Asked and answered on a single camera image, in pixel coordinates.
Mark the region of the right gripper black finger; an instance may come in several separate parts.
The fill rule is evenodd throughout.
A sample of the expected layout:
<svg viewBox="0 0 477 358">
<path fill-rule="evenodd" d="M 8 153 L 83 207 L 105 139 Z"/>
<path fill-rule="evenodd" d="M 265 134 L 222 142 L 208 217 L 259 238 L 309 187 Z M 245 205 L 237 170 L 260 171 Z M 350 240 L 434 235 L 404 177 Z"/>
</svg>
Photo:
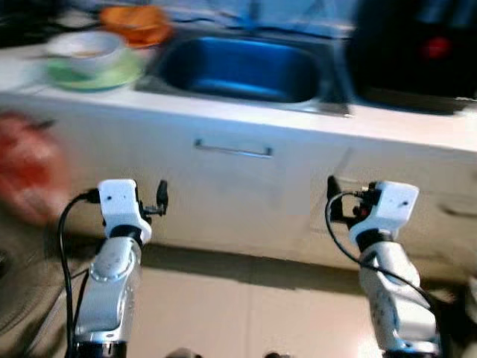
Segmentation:
<svg viewBox="0 0 477 358">
<path fill-rule="evenodd" d="M 326 215 L 331 222 L 340 222 L 344 219 L 343 204 L 341 203 L 341 185 L 337 177 L 329 176 L 326 180 Z"/>
</svg>

